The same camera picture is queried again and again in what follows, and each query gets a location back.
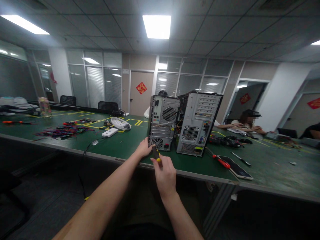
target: black chair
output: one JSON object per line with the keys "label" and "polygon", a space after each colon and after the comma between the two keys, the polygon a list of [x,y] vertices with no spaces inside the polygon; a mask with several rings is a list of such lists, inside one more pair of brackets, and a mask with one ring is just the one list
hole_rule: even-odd
{"label": "black chair", "polygon": [[118,104],[115,102],[103,102],[98,103],[98,108],[105,110],[107,114],[112,114],[113,111],[119,110]]}
{"label": "black chair", "polygon": [[20,184],[21,181],[19,178],[13,176],[11,173],[0,170],[0,194],[4,193],[16,207],[24,212],[24,216],[21,221],[14,227],[12,227],[9,231],[7,231],[3,236],[1,236],[0,240],[8,237],[11,233],[20,228],[29,220],[29,209],[20,201],[20,199],[16,195],[11,192],[11,189],[17,187]]}
{"label": "black chair", "polygon": [[298,138],[298,134],[296,130],[285,129],[285,128],[277,128],[277,130],[280,134],[283,134],[292,138]]}
{"label": "black chair", "polygon": [[76,106],[77,105],[77,98],[73,96],[60,96],[60,104],[68,105],[68,106]]}

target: green workbench surface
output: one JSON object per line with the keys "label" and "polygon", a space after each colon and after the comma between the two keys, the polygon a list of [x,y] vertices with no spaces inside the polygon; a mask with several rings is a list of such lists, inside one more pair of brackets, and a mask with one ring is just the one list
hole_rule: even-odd
{"label": "green workbench surface", "polygon": [[[86,117],[97,120],[96,123],[86,124],[94,131],[81,133],[77,137],[60,141],[52,138],[34,141],[41,138],[36,137],[35,133],[45,131],[49,127],[62,125],[66,121],[76,121]],[[0,133],[1,137],[81,154],[89,143],[97,138],[102,138],[101,134],[103,130],[98,128],[103,126],[103,119],[110,117],[108,114],[81,111],[53,111],[52,118],[39,118],[22,114],[12,117],[1,116],[1,121],[35,121],[35,124],[1,124]],[[147,136],[148,120],[134,115],[129,115],[124,119],[132,125],[130,131],[118,132],[111,138],[101,140],[99,144],[91,146],[87,154],[113,161],[128,159],[139,143]],[[217,128],[213,129],[213,133],[217,136],[234,135],[230,131]],[[243,188],[320,202],[320,151],[304,145],[302,147],[303,149],[299,152],[297,149],[290,149],[281,145],[281,143],[271,142],[266,139],[253,140],[253,144],[246,144],[244,149],[208,145],[208,148],[216,155],[228,156],[233,159],[254,178],[253,181],[238,180],[217,160],[212,159],[212,156],[208,152],[202,158],[181,155],[177,154],[172,146],[170,152],[163,152],[163,154],[171,157],[173,165],[180,175],[202,180],[231,183]],[[242,163],[230,153],[231,151],[251,163],[252,167],[248,167]],[[150,157],[152,155],[141,160],[142,166],[151,167],[152,162],[150,161]],[[293,166],[289,162],[296,162],[297,165]]]}

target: red decoration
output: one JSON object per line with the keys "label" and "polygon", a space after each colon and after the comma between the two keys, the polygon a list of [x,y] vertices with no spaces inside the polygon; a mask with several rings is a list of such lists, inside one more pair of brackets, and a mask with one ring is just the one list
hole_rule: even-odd
{"label": "red decoration", "polygon": [[140,94],[144,93],[146,90],[147,90],[147,87],[146,85],[143,84],[143,82],[141,82],[137,87],[136,89],[138,90],[138,92]]}
{"label": "red decoration", "polygon": [[245,104],[245,103],[248,102],[250,99],[251,99],[251,97],[249,96],[248,93],[246,93],[245,95],[243,95],[243,96],[240,98],[240,103],[241,103],[241,105]]}
{"label": "red decoration", "polygon": [[312,109],[320,108],[320,98],[307,103]]}

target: computer case back panel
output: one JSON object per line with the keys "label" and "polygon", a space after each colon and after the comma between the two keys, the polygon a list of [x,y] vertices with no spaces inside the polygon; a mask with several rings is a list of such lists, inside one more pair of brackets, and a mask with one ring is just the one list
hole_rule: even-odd
{"label": "computer case back panel", "polygon": [[176,128],[180,101],[178,98],[152,96],[149,112],[149,145],[169,151]]}

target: hand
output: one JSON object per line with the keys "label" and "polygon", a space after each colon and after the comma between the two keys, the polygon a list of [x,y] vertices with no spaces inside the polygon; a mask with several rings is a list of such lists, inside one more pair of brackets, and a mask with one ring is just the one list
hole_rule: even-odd
{"label": "hand", "polygon": [[152,145],[149,147],[148,137],[146,137],[145,139],[142,140],[142,142],[139,144],[139,146],[137,147],[134,153],[137,154],[140,158],[143,158],[149,155],[151,150],[152,150]]}
{"label": "hand", "polygon": [[159,163],[154,158],[151,158],[153,162],[154,170],[156,172],[156,181],[158,190],[162,201],[173,198],[176,194],[176,176],[177,170],[173,167],[170,157],[160,155],[162,162],[162,170],[160,169]]}

